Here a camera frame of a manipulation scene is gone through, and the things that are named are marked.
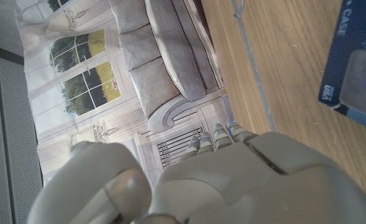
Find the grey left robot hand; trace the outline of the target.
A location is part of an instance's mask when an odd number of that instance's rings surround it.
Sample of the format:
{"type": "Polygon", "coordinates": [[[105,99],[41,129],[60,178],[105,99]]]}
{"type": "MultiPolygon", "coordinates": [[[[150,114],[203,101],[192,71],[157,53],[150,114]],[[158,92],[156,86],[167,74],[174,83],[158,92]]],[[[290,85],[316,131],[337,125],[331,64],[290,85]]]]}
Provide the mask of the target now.
{"type": "Polygon", "coordinates": [[[155,187],[127,147],[82,141],[29,223],[366,223],[366,194],[330,158],[236,122],[192,138],[155,187]]]}

